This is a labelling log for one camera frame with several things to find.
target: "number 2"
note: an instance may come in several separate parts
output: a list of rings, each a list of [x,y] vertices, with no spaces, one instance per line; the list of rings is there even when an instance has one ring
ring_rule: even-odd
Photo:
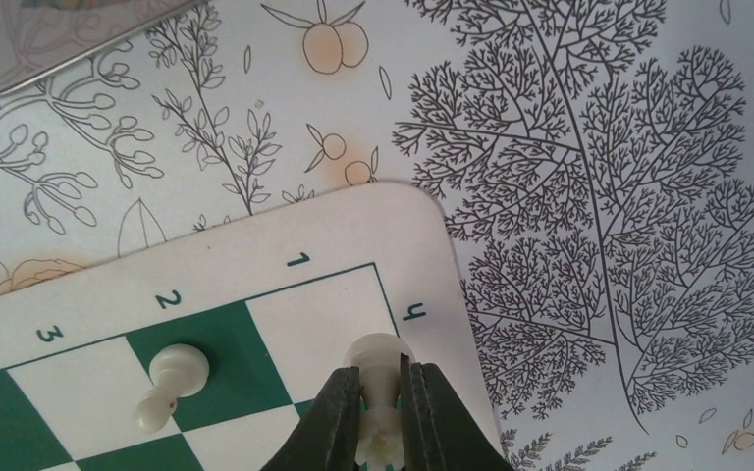
[[[160,304],[161,309],[166,309],[166,304],[169,304],[170,306],[177,306],[181,303],[181,294],[174,289],[172,289],[172,294],[175,296],[175,299],[167,299],[163,296],[154,296],[154,298],[157,299],[157,303]]]

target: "chessboard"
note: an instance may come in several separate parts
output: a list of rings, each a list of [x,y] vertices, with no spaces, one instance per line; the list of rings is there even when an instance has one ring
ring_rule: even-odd
[[[257,470],[376,332],[438,364],[498,442],[440,209],[371,183],[0,296],[0,471]],[[176,343],[209,378],[145,434],[149,363]]]

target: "orange fruit illustration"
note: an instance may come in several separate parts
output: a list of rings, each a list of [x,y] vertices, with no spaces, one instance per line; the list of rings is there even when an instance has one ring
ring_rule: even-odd
[[[333,74],[343,63],[343,42],[333,26],[311,26],[302,40],[304,58],[320,74]]]
[[[747,432],[744,434],[741,434],[738,436],[737,439],[735,439],[735,443],[733,446],[735,446],[735,449],[739,451],[745,451],[746,449],[750,448],[754,445],[754,434],[752,432]]]
[[[356,67],[368,52],[368,37],[362,26],[347,22],[337,26],[337,34],[343,43],[343,65]]]
[[[328,134],[322,139],[322,150],[331,160],[338,160],[346,154],[346,142],[339,134]]]
[[[368,183],[371,180],[371,167],[361,160],[351,162],[346,166],[346,182],[351,186]]]

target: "printed number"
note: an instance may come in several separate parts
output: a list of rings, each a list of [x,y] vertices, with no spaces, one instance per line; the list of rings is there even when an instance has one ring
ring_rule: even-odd
[[[174,289],[172,289],[172,294],[175,296],[175,299],[167,299],[163,296],[154,296],[154,298],[157,299],[157,303],[160,304],[161,309],[166,309],[166,304],[169,304],[170,306],[177,306],[181,303],[181,294]]]
[[[46,343],[54,341],[57,337],[65,336],[65,334],[62,334],[62,330],[59,329],[59,326],[53,326],[53,330],[47,331],[47,334],[43,334],[41,331],[36,331],[36,335],[41,341],[44,341]]]
[[[423,310],[422,302],[410,305],[406,312],[408,313],[408,315],[404,317],[404,321],[410,321],[412,319],[417,319],[418,317],[423,317],[426,315],[426,311]]]

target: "chess piece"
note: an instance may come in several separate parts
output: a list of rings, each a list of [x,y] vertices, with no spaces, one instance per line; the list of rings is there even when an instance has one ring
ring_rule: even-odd
[[[197,348],[176,344],[160,350],[148,365],[154,384],[134,413],[136,426],[146,434],[158,432],[178,408],[178,398],[203,389],[209,377],[209,361]]]
[[[369,469],[404,467],[401,412],[396,408],[401,391],[401,353],[414,361],[411,349],[391,334],[369,334],[355,341],[346,353],[346,366],[359,368],[365,412],[359,418],[356,462]]]

